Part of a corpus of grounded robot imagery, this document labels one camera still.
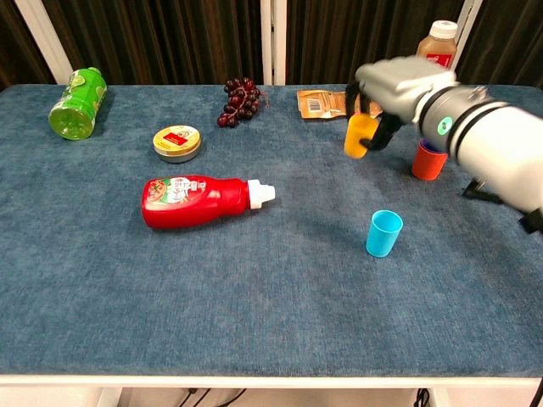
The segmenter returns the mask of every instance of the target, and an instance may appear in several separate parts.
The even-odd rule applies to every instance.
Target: brown packet
[[[345,92],[323,90],[297,91],[298,110],[302,119],[333,119],[347,115]],[[355,101],[355,112],[360,112],[360,99]],[[381,113],[380,106],[370,103],[370,115],[376,117]]]

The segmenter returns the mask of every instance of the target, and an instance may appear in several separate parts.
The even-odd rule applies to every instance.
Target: ketchup bottle
[[[143,220],[155,229],[197,226],[219,216],[260,209],[275,198],[275,188],[259,180],[218,180],[208,176],[176,176],[147,181],[143,188]]]

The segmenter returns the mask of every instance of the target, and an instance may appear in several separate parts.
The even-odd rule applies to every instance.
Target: brown bottle
[[[417,55],[449,68],[456,55],[456,28],[452,21],[434,21],[430,35],[418,44]]]

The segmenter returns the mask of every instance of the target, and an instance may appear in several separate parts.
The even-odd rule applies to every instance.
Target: bottle
[[[49,125],[69,140],[89,137],[107,90],[104,78],[96,68],[75,71],[60,100],[49,112]]]
[[[449,68],[456,55],[456,29],[452,21],[434,21],[430,35],[418,44],[417,55]]]
[[[218,180],[208,176],[176,176],[147,181],[143,188],[143,220],[154,229],[191,227],[226,215],[260,209],[275,198],[275,188],[259,180]]]

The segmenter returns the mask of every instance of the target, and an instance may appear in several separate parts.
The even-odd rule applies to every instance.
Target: barcode
[[[319,99],[307,99],[307,108],[309,113],[315,113],[322,111],[321,101]]]

